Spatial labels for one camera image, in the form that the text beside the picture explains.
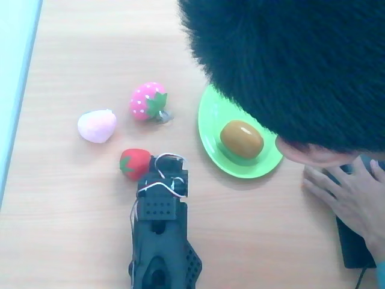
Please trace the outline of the person's bare hand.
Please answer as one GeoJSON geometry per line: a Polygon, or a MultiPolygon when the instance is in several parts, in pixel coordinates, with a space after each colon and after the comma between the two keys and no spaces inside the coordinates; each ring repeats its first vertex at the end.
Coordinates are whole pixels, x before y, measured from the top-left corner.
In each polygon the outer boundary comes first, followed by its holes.
{"type": "Polygon", "coordinates": [[[339,167],[326,171],[336,184],[320,170],[306,166],[303,187],[325,202],[349,228],[362,236],[377,266],[384,262],[384,170],[371,160],[367,171],[361,158],[353,163],[352,174],[339,167]]]}

